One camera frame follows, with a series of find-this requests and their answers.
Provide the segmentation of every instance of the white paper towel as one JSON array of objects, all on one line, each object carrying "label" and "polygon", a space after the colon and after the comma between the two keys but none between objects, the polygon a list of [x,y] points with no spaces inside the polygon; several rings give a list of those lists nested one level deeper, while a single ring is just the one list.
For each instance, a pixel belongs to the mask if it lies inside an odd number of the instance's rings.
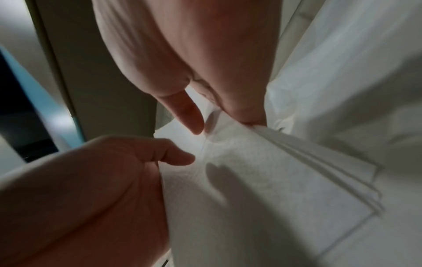
[{"label": "white paper towel", "polygon": [[206,125],[200,136],[177,121],[155,134],[197,156],[160,164],[176,267],[310,266],[380,211],[372,165],[221,111]]}]

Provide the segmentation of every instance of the textured paper surface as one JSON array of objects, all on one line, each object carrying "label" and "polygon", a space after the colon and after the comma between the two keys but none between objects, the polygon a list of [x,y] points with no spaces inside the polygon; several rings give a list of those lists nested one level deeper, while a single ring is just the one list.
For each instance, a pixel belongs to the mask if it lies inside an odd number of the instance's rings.
[{"label": "textured paper surface", "polygon": [[[177,121],[155,134],[197,156],[191,166],[160,164],[176,266],[313,265],[376,212],[368,187],[339,186],[315,168],[320,160],[303,160],[309,151],[290,143],[302,153],[293,156],[223,112],[210,117],[207,134]],[[360,168],[370,181],[375,168]]]}]

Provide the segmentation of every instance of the skin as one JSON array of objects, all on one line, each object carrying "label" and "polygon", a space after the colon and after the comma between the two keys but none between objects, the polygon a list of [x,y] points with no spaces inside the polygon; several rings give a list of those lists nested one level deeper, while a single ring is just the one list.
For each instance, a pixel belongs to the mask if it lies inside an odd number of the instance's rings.
[{"label": "skin", "polygon": [[203,118],[191,84],[230,116],[266,124],[264,96],[281,0],[93,0],[102,38],[122,73],[193,133]]},{"label": "skin", "polygon": [[149,267],[168,250],[157,161],[167,139],[107,137],[1,178],[0,266]]}]

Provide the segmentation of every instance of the folded paper towel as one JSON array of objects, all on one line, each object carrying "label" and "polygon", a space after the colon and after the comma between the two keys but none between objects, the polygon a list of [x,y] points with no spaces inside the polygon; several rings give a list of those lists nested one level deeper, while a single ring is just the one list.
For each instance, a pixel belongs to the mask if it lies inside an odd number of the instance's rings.
[{"label": "folded paper towel", "polygon": [[205,133],[175,120],[155,134],[196,155],[160,163],[177,267],[313,266],[382,209],[374,166],[201,111]]}]

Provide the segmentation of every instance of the finger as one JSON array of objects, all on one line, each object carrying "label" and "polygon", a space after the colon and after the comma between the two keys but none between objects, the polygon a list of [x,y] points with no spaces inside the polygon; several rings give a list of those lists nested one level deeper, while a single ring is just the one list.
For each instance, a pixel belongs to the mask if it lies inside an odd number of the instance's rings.
[{"label": "finger", "polygon": [[198,135],[203,131],[204,119],[202,114],[185,91],[166,97],[157,97],[157,100],[193,134]]},{"label": "finger", "polygon": [[189,165],[195,156],[178,148],[169,139],[107,136],[92,142],[92,145],[108,146],[124,153],[133,153],[140,162],[162,161],[175,166]]}]

